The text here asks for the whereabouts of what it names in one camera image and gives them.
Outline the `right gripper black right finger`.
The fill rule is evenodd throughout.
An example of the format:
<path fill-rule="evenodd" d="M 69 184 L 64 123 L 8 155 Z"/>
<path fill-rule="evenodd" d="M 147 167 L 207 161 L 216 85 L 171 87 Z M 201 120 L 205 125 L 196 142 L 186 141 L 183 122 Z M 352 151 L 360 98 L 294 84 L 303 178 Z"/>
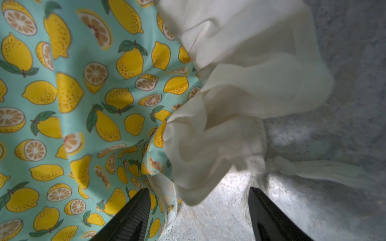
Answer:
<path fill-rule="evenodd" d="M 248 207 L 257 241 L 312 241 L 261 189 L 249 189 Z"/>

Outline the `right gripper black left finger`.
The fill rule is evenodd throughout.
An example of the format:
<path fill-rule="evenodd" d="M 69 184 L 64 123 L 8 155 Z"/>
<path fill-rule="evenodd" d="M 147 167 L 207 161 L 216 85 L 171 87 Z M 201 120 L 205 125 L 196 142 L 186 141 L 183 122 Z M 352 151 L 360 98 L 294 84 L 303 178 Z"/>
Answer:
<path fill-rule="evenodd" d="M 147 188 L 136 195 L 98 232 L 91 241 L 144 241 L 151 199 Z"/>

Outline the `lemon print ruffled pillow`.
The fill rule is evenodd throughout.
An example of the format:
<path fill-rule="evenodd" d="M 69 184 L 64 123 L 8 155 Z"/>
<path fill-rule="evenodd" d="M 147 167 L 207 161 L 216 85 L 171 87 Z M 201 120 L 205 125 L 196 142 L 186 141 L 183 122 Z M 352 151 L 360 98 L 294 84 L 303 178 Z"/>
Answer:
<path fill-rule="evenodd" d="M 265 158 L 332 85 L 303 1 L 1 1 L 1 240 L 89 241 L 148 189 L 156 241 L 230 170 L 364 187 Z"/>

